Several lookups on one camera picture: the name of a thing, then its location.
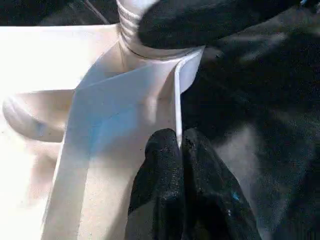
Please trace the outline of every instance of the finger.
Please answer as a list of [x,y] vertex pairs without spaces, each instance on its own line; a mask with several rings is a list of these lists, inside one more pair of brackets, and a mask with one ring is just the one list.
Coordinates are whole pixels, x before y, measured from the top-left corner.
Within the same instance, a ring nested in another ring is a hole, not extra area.
[[260,240],[256,220],[237,179],[209,140],[196,129],[189,129],[184,132],[182,149],[185,183],[189,186],[186,197],[193,199],[191,213],[214,238]]
[[154,133],[132,187],[126,239],[181,239],[185,214],[183,163],[176,134]]
[[138,36],[156,49],[207,45],[259,24],[298,0],[160,0],[142,17]]

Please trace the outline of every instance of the black glove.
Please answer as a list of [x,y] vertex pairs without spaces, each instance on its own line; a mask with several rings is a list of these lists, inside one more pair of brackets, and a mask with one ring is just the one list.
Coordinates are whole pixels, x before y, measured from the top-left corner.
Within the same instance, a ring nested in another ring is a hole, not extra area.
[[[302,3],[312,6],[318,1]],[[160,0],[144,14],[138,36],[156,49],[208,45],[299,4],[300,0]]]
[[146,145],[133,183],[127,240],[259,240],[238,181],[196,129],[164,129]]

